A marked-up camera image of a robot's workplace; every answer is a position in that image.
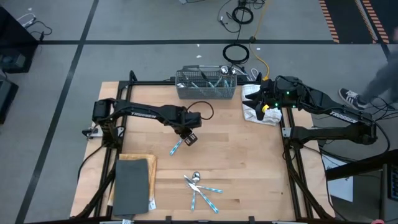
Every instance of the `yellow object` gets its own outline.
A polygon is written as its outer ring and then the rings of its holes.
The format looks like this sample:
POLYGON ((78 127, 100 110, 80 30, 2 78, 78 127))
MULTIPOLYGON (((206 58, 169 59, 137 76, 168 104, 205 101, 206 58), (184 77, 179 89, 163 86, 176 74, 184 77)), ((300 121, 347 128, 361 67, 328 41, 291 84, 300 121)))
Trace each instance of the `yellow object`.
MULTIPOLYGON (((271 1, 271 0, 266 0, 266 3, 265 3, 265 5, 264 5, 264 7, 263 7, 263 9, 262 9, 261 17, 260 17, 259 23, 258 23, 258 25, 257 25, 256 32, 254 33, 254 36, 253 36, 254 38, 256 38, 257 33, 259 32, 259 29, 260 29, 260 26, 261 26, 261 23, 262 23, 262 18, 264 17, 264 14, 266 13, 266 10, 267 10, 267 8, 268 8, 268 5, 269 5, 269 2, 270 2, 270 1, 271 1)), ((261 59, 260 57, 258 57, 258 56, 256 55, 256 53, 254 53, 254 51, 253 51, 252 48, 251 48, 251 44, 249 44, 249 48, 250 48, 251 53, 252 53, 260 62, 262 62, 262 63, 267 67, 267 75, 265 75, 265 77, 262 79, 262 80, 266 81, 266 80, 269 78, 269 66, 268 66, 267 62, 265 62, 263 59, 261 59)))
POLYGON ((262 107, 262 112, 263 113, 265 113, 266 112, 266 110, 269 108, 269 106, 268 105, 264 105, 263 107, 262 107))

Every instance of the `person's leg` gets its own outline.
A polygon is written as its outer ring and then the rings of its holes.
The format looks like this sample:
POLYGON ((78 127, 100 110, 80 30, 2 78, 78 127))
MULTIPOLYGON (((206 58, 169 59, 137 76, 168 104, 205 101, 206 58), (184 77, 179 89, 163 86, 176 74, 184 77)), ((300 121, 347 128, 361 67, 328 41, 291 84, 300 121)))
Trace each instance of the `person's leg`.
POLYGON ((396 85, 398 74, 396 68, 387 64, 376 73, 376 77, 368 84, 362 95, 358 97, 360 103, 367 104, 373 100, 375 96, 379 96, 396 85))
POLYGON ((398 83, 391 87, 387 103, 398 103, 398 83))
POLYGON ((376 77, 368 84, 362 95, 344 88, 340 89, 338 93, 347 104, 357 110, 363 110, 375 96, 393 88, 397 81, 397 67, 395 63, 388 63, 376 73, 376 77))

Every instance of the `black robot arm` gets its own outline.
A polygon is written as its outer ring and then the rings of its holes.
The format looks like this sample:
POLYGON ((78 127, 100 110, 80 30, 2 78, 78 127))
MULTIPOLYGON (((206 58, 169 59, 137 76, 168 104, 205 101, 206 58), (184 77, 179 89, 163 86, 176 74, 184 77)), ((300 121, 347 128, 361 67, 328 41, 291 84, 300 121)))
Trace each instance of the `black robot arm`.
POLYGON ((183 106, 150 106, 108 98, 95 102, 92 117, 94 123, 102 129, 103 145, 118 147, 121 144, 114 123, 124 115, 156 119, 164 126, 171 126, 188 146, 197 140, 192 129, 201 126, 200 113, 189 112, 183 106))
POLYGON ((297 108, 313 114, 327 114, 350 123, 344 128, 291 127, 283 129, 283 137, 302 147, 310 140, 347 139, 358 144, 373 144, 377 140, 376 125, 369 113, 364 113, 333 101, 325 93, 306 86, 296 77, 279 76, 267 80, 260 90, 246 96, 243 104, 256 110, 257 119, 264 118, 268 108, 297 108))

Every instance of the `wooden tabletop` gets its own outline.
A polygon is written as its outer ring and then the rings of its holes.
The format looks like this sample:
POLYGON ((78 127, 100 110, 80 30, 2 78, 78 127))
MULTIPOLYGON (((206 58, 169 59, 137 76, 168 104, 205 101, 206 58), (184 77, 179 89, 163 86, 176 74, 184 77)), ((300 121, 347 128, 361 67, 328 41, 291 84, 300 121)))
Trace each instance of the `wooden tabletop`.
MULTIPOLYGON (((118 82, 104 82, 99 99, 116 97, 118 82)), ((131 100, 154 106, 189 106, 195 100, 180 100, 174 86, 134 86, 131 100)), ((153 154, 158 158, 155 201, 157 208, 136 215, 135 220, 295 220, 290 194, 286 162, 282 158, 283 146, 280 127, 245 121, 241 103, 241 87, 237 87, 232 100, 208 100, 215 110, 214 117, 203 120, 202 127, 193 132, 198 141, 188 147, 184 143, 177 152, 169 152, 179 140, 173 129, 153 119, 129 116, 124 138, 123 153, 153 154), (200 184, 221 189, 222 194, 204 190, 216 205, 219 214, 197 195, 195 211, 190 211, 192 190, 187 188, 183 175, 192 176, 199 171, 200 184)), ((192 106, 208 117, 211 110, 206 104, 192 106)), ((309 113, 294 110, 296 126, 312 126, 309 113)), ((101 145, 100 139, 88 142, 85 156, 101 145)), ((315 141, 307 146, 318 149, 315 141)), ((90 158, 83 167, 77 186, 71 215, 79 213, 96 192, 103 167, 105 149, 90 158)), ((302 159, 308 188, 320 205, 334 216, 326 192, 325 171, 318 153, 302 149, 302 159)), ((302 216, 305 207, 300 189, 298 195, 302 216)), ((106 211, 108 192, 104 195, 106 211)))

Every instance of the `white cable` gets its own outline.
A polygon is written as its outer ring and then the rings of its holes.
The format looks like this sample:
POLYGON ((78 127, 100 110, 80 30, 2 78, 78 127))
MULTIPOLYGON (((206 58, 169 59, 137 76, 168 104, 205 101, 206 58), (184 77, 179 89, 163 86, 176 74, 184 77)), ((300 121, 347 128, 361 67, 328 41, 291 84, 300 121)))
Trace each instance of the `white cable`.
POLYGON ((27 14, 25 14, 25 15, 23 15, 23 16, 21 16, 20 18, 17 19, 17 21, 19 21, 19 20, 22 19, 23 17, 29 16, 29 15, 32 15, 33 18, 32 18, 31 20, 27 21, 26 23, 22 24, 23 27, 26 27, 26 26, 28 26, 28 25, 31 25, 31 24, 35 21, 35 19, 36 19, 35 14, 33 14, 33 13, 27 13, 27 14))
POLYGON ((255 69, 255 68, 252 68, 252 69, 250 70, 250 72, 251 72, 251 75, 253 76, 254 80, 256 80, 257 76, 259 75, 259 71, 258 71, 257 69, 255 69))
POLYGON ((242 75, 247 76, 247 77, 249 78, 249 81, 252 81, 250 75, 248 75, 248 74, 242 72, 240 69, 236 68, 236 66, 234 66, 234 69, 235 69, 236 71, 240 72, 242 75))
POLYGON ((33 13, 27 13, 27 14, 21 16, 20 18, 18 18, 17 21, 19 21, 20 19, 22 19, 23 17, 28 16, 28 15, 32 15, 33 18, 36 18, 35 14, 33 14, 33 13))

